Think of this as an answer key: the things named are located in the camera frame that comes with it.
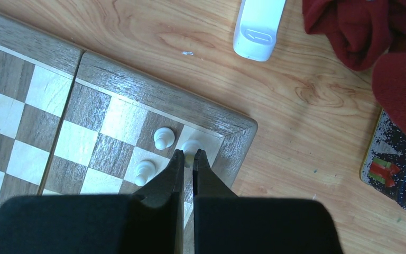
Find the white chess pawn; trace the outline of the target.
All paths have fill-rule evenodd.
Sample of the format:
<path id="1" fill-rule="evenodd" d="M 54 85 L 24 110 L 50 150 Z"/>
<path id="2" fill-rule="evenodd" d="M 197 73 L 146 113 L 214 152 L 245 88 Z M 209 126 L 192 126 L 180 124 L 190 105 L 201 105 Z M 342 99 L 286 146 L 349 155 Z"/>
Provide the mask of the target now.
<path id="1" fill-rule="evenodd" d="M 173 145 L 175 141 L 174 132 L 167 127 L 161 127 L 154 133 L 154 145 L 158 150 L 164 150 Z"/>
<path id="2" fill-rule="evenodd" d="M 136 177 L 134 183 L 137 186 L 144 186 L 156 175 L 156 166 L 149 160 L 142 160 L 136 166 Z"/>

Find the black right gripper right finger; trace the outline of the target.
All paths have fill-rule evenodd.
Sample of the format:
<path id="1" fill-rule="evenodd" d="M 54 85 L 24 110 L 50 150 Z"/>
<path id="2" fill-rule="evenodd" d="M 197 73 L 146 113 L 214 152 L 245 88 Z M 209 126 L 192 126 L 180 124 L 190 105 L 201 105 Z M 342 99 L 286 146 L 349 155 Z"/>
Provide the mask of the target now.
<path id="1" fill-rule="evenodd" d="M 237 196 L 204 150 L 195 155 L 192 176 L 195 253 L 342 253 L 320 202 Z"/>

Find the white rook corner piece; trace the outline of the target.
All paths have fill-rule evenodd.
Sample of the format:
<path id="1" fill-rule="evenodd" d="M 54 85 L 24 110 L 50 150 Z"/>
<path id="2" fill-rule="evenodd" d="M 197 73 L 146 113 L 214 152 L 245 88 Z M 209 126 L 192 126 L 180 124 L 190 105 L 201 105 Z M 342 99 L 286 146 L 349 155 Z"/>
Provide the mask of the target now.
<path id="1" fill-rule="evenodd" d="M 182 144 L 181 150 L 184 153 L 184 166 L 186 168 L 192 167 L 195 154 L 199 149 L 203 150 L 204 146 L 199 140 L 196 139 L 187 140 Z"/>

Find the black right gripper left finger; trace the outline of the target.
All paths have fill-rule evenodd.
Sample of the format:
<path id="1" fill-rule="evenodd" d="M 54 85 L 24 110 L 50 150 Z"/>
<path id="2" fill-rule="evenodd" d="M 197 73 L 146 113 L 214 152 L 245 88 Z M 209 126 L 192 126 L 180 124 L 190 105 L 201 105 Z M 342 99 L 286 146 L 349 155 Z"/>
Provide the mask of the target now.
<path id="1" fill-rule="evenodd" d="M 131 194 L 18 196 L 0 207 L 0 253 L 182 253 L 184 153 Z"/>

